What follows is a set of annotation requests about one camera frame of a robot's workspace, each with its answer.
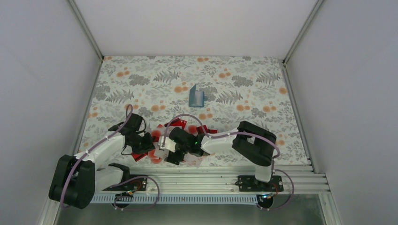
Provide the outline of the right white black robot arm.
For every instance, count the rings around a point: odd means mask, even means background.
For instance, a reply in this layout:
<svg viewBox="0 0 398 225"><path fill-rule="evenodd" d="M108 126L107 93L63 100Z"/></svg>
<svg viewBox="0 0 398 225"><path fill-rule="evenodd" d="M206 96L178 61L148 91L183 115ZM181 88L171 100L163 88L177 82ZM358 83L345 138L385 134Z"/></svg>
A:
<svg viewBox="0 0 398 225"><path fill-rule="evenodd" d="M224 150L237 152L254 163L255 187L265 191L272 185L274 158L280 154L276 140L275 134L242 121L237 128L217 134L193 135L177 127L168 136L161 136L158 146L168 151L167 161L176 165L186 154L202 157Z"/></svg>

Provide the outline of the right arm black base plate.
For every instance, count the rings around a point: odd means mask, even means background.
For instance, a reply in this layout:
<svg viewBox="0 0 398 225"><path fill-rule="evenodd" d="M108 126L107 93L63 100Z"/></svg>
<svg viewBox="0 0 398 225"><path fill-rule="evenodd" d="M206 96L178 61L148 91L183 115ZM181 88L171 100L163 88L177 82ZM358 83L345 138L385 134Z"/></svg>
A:
<svg viewBox="0 0 398 225"><path fill-rule="evenodd" d="M269 182L259 181L254 175L240 175L235 185L240 192L282 192L284 191L282 177L272 176Z"/></svg>

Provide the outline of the blue leather card holder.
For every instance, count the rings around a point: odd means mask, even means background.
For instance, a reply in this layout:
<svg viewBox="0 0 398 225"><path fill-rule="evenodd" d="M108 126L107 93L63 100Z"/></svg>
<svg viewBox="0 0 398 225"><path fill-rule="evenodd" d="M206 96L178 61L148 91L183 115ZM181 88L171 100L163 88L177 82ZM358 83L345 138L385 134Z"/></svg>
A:
<svg viewBox="0 0 398 225"><path fill-rule="evenodd" d="M202 108L205 106L207 97L204 91L196 90L197 85L195 84L189 91L189 102L188 106L192 108Z"/></svg>

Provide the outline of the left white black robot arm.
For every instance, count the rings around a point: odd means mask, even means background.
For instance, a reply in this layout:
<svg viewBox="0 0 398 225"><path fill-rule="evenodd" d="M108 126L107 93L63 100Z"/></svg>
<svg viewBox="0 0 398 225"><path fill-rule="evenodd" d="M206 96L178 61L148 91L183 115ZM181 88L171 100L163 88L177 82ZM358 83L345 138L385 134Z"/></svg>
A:
<svg viewBox="0 0 398 225"><path fill-rule="evenodd" d="M124 122L108 129L105 137L84 152L63 155L57 163L48 197L78 209L86 208L95 194L103 190L132 196L146 190L146 175L136 175L120 163L111 163L115 153L130 148L144 156L154 149L151 134L145 131L143 117L130 113Z"/></svg>

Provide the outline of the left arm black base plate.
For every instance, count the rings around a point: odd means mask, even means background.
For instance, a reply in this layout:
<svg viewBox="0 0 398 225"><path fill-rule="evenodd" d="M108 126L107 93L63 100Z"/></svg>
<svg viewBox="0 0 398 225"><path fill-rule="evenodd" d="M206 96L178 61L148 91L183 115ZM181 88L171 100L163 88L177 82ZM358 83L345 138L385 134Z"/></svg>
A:
<svg viewBox="0 0 398 225"><path fill-rule="evenodd" d="M146 191L147 186L147 177L142 177L142 175L130 175L131 180L123 185L117 187L108 187L104 189L104 191L120 191L120 192L127 192L127 191Z"/></svg>

